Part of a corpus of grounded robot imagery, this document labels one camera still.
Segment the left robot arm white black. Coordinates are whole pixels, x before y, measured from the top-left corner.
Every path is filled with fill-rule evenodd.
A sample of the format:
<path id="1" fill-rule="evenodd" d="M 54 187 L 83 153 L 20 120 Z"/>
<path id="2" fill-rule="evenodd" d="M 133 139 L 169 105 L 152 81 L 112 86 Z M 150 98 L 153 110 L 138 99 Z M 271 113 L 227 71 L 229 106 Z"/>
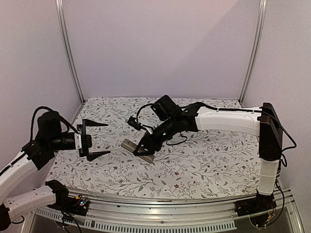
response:
<path id="1" fill-rule="evenodd" d="M 66 186 L 57 180 L 45 182 L 38 189 L 19 196 L 9 197 L 9 194 L 28 176 L 47 165 L 55 157 L 56 152 L 77 150 L 79 156 L 85 157 L 89 162 L 108 153 L 89 151 L 92 147 L 92 138 L 86 133 L 86 128 L 101 127 L 103 124 L 83 119 L 81 124 L 73 127 L 57 111 L 40 106 L 35 112 L 40 110 L 45 110 L 45 113 L 39 118 L 32 117 L 32 122 L 37 122 L 37 134 L 30 132 L 29 142 L 0 172 L 0 229 L 2 231 L 10 224 L 16 224 L 17 219 L 22 215 L 44 206 L 85 216 L 88 210 L 87 199 L 69 197 Z"/>

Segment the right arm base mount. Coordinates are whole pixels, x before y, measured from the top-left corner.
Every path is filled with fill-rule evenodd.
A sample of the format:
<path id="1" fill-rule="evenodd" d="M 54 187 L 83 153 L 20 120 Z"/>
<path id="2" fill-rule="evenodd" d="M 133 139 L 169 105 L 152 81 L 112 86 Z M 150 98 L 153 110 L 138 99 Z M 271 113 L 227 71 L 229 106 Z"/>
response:
<path id="1" fill-rule="evenodd" d="M 235 202 L 235 212 L 238 216 L 256 214 L 276 208 L 274 195 L 269 196 L 256 194 L 255 197 Z"/>

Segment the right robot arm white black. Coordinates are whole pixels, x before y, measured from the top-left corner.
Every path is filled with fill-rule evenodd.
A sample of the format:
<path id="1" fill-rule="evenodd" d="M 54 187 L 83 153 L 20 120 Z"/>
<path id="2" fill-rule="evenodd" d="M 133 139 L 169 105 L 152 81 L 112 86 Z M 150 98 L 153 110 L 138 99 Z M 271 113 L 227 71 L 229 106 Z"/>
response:
<path id="1" fill-rule="evenodd" d="M 203 102 L 195 102 L 181 108 L 167 95 L 150 105 L 161 120 L 152 132 L 146 132 L 133 154 L 149 156 L 161 150 L 162 145 L 181 132 L 206 130 L 233 131 L 259 137 L 259 158 L 261 160 L 257 197 L 251 207 L 261 212 L 270 204 L 277 171 L 282 155 L 285 132 L 270 103 L 254 108 L 216 108 Z"/>

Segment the white remote control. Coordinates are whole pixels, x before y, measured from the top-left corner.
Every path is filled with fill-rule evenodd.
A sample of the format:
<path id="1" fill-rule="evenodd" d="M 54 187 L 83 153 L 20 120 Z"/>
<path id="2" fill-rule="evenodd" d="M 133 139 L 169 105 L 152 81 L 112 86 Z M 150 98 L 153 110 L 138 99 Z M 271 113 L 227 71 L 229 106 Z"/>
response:
<path id="1" fill-rule="evenodd" d="M 132 153 L 133 155 L 135 155 L 136 157 L 152 164 L 154 162 L 154 154 L 151 154 L 150 151 L 139 147 L 137 144 L 135 144 L 134 142 L 125 139 L 123 140 L 123 142 L 121 143 L 121 146 L 128 150 L 130 153 Z"/>

